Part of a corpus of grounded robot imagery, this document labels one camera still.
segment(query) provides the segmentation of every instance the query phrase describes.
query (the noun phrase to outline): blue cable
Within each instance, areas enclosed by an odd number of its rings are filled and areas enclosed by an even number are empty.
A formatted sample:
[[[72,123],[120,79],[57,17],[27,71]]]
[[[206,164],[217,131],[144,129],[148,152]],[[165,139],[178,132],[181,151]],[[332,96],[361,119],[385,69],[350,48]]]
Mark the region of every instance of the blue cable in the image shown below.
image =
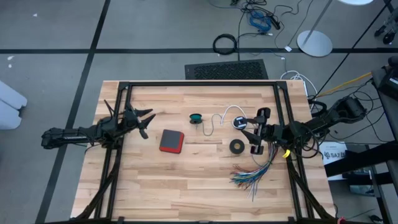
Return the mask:
[[[254,10],[249,14],[249,24],[259,30],[259,32],[268,32],[271,30],[271,19],[265,16],[261,11]]]

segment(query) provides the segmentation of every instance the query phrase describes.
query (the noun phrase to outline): wooden tabletop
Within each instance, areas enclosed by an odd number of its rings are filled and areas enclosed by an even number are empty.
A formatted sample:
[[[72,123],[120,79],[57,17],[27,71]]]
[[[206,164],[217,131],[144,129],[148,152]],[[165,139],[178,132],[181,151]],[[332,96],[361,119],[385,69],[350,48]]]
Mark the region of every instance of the wooden tabletop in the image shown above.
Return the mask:
[[[287,83],[294,118],[302,122],[310,120],[302,81],[289,80]],[[116,81],[103,83],[94,123],[109,115],[103,100],[114,105],[118,84]],[[135,86],[131,104],[139,110],[152,108],[156,117],[146,131],[149,139],[142,139],[137,130],[125,137],[114,219],[124,216],[126,220],[145,221],[284,221],[288,216],[295,216],[282,150],[262,177],[253,202],[248,198],[249,190],[239,189],[230,182],[234,164],[248,170],[257,169],[253,158],[260,164],[268,158],[266,151],[252,158],[248,140],[232,127],[232,119],[242,116],[239,109],[231,108],[228,111],[223,126],[220,125],[220,118],[215,117],[215,130],[209,137],[203,135],[201,125],[196,127],[189,123],[190,114],[202,114],[208,134],[211,132],[213,114],[222,115],[228,106],[238,105],[248,117],[255,116],[259,108],[268,107],[271,109],[268,123],[277,124],[278,115],[271,86]],[[285,121],[288,121],[285,106],[284,116]],[[185,134],[181,154],[159,150],[164,129]],[[242,154],[234,155],[229,150],[233,139],[245,143],[246,149]],[[82,212],[97,192],[104,155],[105,149],[99,146],[86,153],[71,217]],[[304,164],[310,190],[334,215],[333,199],[321,155],[304,159]],[[299,195],[305,216],[307,213],[301,191]]]

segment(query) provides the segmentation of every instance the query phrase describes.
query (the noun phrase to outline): black tape roll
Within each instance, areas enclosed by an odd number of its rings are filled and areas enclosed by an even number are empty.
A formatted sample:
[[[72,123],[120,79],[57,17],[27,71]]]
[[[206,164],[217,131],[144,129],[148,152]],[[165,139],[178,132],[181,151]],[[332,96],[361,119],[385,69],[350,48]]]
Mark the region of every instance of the black tape roll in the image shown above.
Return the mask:
[[[229,144],[229,150],[231,150],[233,154],[242,153],[244,151],[244,144],[242,140],[239,139],[232,140],[231,143]]]

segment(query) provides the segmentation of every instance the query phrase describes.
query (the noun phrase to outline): small round object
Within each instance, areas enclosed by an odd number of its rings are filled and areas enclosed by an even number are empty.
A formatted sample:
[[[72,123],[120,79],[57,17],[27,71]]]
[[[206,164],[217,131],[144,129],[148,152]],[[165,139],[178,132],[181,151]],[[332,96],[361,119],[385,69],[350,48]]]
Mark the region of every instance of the small round object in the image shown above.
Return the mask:
[[[231,143],[229,144],[229,150],[231,150],[233,154],[242,153],[244,151],[244,144],[242,140],[239,139],[232,140]]]
[[[200,124],[202,122],[201,114],[191,114],[189,118],[191,118],[191,120],[189,121],[189,123],[191,124]]]
[[[248,120],[245,117],[238,116],[238,117],[234,118],[234,120],[232,121],[232,124],[235,129],[243,130],[248,125]]]

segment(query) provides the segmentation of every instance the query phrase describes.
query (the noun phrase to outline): wire bundle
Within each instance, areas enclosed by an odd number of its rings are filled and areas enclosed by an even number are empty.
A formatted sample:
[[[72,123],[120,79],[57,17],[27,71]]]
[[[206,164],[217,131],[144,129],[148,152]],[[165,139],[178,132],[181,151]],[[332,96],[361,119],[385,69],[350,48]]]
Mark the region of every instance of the wire bundle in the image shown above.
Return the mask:
[[[231,181],[234,182],[238,187],[242,187],[244,190],[248,189],[249,187],[250,194],[252,194],[252,201],[254,200],[254,196],[257,193],[258,184],[261,180],[261,177],[268,171],[268,168],[271,166],[272,161],[275,159],[276,155],[278,154],[278,147],[275,147],[273,143],[268,143],[268,161],[259,166],[256,170],[244,170],[240,168],[238,165],[234,165],[236,171],[232,172],[234,176],[231,178]]]
[[[258,29],[259,33],[266,33],[271,30],[271,19],[261,11],[253,10],[248,14],[249,24]]]
[[[303,80],[304,81],[304,90],[305,90],[305,94],[307,95],[307,97],[308,97],[308,91],[307,91],[307,86],[305,86],[304,79],[306,79],[306,81],[308,81],[311,84],[312,88],[315,90],[315,95],[318,95],[318,91],[315,88],[315,85],[311,82],[311,80],[309,80],[305,75],[300,74],[298,71],[295,71],[295,70],[286,71],[285,73],[283,73],[280,76],[280,79],[284,79],[284,76],[288,73],[296,73],[294,76],[292,76],[290,78],[290,80]]]

